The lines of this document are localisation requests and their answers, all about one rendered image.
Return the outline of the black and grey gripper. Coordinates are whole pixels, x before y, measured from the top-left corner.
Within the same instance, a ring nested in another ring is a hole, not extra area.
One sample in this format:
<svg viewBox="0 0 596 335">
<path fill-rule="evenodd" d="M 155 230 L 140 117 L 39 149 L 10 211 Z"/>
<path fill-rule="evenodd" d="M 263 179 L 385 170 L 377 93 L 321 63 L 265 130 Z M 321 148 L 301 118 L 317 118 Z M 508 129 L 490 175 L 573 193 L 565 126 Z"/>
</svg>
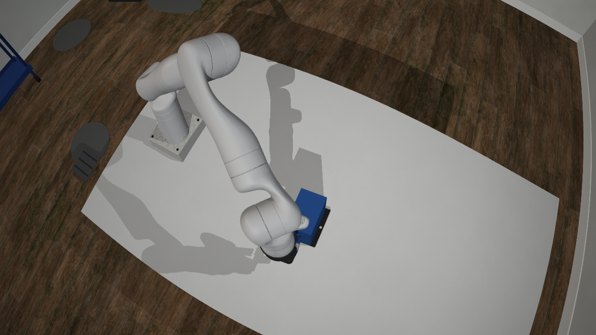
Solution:
<svg viewBox="0 0 596 335">
<path fill-rule="evenodd" d="M 308 225 L 309 225 L 309 219 L 306 216 L 302 215 L 301 224 L 300 224 L 299 228 L 296 230 L 305 229 L 305 228 L 307 228 Z M 283 250 L 281 252 L 270 252 L 269 250 L 265 249 L 264 247 L 260 247 L 262 252 L 273 261 L 283 261 L 284 263 L 291 264 L 292 261 L 294 260 L 294 257 L 296 256 L 299 246 L 300 246 L 299 244 L 296 244 L 296 238 L 295 238 L 295 235 L 293 232 L 292 232 L 292 242 L 291 242 L 290 246 L 288 246 L 288 248 L 286 248 L 285 250 Z"/>
</svg>

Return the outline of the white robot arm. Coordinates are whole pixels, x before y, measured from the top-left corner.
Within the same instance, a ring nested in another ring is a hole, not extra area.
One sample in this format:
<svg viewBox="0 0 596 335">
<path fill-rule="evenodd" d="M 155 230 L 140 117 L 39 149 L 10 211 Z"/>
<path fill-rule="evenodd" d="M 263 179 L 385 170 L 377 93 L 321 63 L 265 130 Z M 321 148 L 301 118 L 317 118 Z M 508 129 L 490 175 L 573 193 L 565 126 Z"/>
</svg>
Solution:
<svg viewBox="0 0 596 335">
<path fill-rule="evenodd" d="M 292 232 L 301 224 L 301 211 L 272 173 L 255 133 L 217 99 L 208 83 L 236 69 L 240 56 L 240 45 L 230 34 L 195 38 L 152 64 L 137 79 L 136 89 L 150 101 L 163 137 L 176 145 L 189 134 L 176 93 L 186 87 L 237 192 L 262 189 L 271 195 L 242 212 L 241 229 L 255 245 L 281 252 L 290 246 Z"/>
</svg>

